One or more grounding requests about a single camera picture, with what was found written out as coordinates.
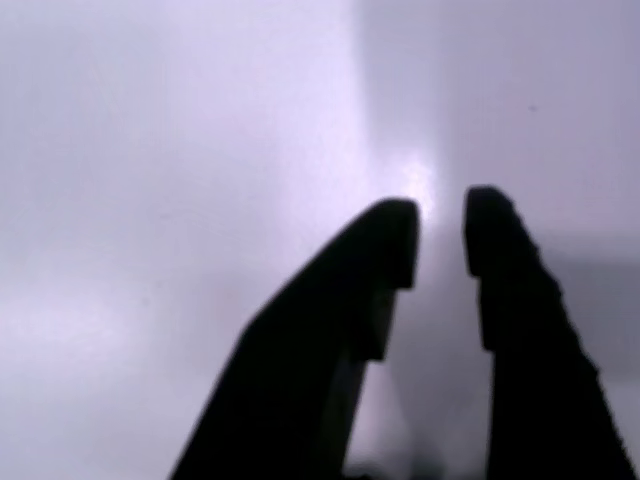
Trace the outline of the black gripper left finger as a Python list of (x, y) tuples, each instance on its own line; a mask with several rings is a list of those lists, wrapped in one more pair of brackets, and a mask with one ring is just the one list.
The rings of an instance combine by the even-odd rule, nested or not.
[(175, 479), (339, 479), (366, 367), (413, 286), (419, 209), (381, 200), (346, 225), (242, 332)]

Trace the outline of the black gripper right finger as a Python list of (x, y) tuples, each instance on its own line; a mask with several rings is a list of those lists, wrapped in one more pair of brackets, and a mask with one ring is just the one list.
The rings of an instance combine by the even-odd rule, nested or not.
[(467, 190), (464, 242), (491, 354), (489, 479), (635, 479), (599, 372), (511, 199)]

